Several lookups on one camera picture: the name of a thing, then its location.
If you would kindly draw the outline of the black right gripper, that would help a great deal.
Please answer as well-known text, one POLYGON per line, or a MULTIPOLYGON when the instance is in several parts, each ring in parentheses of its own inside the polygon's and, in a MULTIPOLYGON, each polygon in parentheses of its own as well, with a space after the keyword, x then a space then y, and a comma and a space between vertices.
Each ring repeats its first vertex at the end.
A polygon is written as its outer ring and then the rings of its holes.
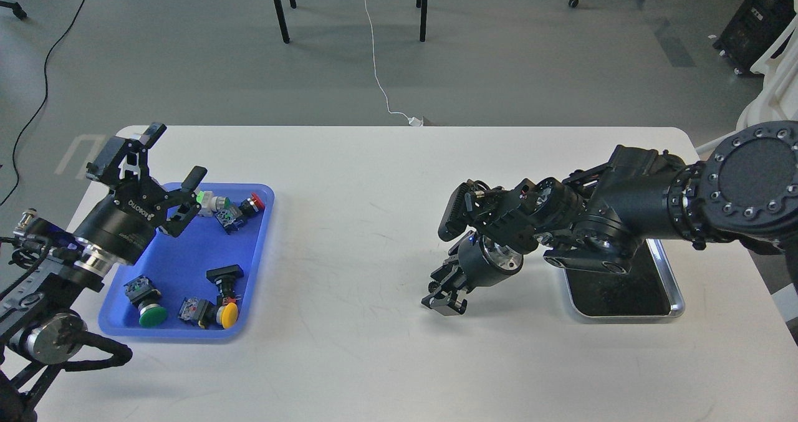
POLYGON ((429 294, 421 299, 426 308, 442 316, 463 315, 468 300, 459 296, 477 287, 491 287, 521 271, 524 255, 491 240, 487 235, 464 235, 451 255, 430 275, 429 294))

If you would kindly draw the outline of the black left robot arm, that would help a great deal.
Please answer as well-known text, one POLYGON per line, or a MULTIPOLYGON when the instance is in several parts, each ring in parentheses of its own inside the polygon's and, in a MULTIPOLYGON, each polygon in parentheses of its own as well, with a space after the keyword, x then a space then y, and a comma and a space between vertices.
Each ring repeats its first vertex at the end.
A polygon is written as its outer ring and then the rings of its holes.
POLYGON ((87 164, 86 177, 108 187, 75 231, 28 209, 12 237, 11 263, 24 271, 2 293, 2 348, 28 360, 14 378, 2 376, 2 420, 34 421, 36 405, 62 372, 119 367, 127 345, 90 333, 72 304, 83 290, 99 292, 112 266, 134 265, 161 231, 179 236, 200 211, 196 189, 207 169, 195 166, 180 188, 151 177, 148 153, 167 127, 152 123, 132 138, 112 137, 87 164))

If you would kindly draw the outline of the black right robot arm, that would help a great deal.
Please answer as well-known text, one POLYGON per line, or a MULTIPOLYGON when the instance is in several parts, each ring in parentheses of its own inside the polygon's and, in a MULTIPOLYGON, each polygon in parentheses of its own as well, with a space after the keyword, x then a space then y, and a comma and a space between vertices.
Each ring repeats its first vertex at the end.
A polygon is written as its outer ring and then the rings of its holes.
POLYGON ((462 315, 468 302, 459 294, 517 274, 539 246, 565 271, 627 276, 649 239, 683 239, 698 251, 740 241, 758 254, 783 254, 796 282, 796 220, 793 120, 740 130, 708 161, 690 165, 667 150, 618 145, 606 163, 564 180, 522 180, 513 189, 459 184, 437 229, 456 245, 421 303, 462 315))

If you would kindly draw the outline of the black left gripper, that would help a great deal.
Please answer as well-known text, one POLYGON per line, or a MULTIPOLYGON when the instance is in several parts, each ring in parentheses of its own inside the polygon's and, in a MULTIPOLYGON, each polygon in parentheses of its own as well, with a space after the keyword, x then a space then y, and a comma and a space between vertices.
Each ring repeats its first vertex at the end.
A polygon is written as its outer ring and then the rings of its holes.
POLYGON ((172 237, 182 234, 200 211, 196 190, 208 170, 194 166, 171 191, 152 181, 148 152, 166 130, 165 124, 152 123, 137 137, 113 136, 87 163, 85 177, 112 192, 77 226, 74 237, 133 265, 157 231, 172 237))

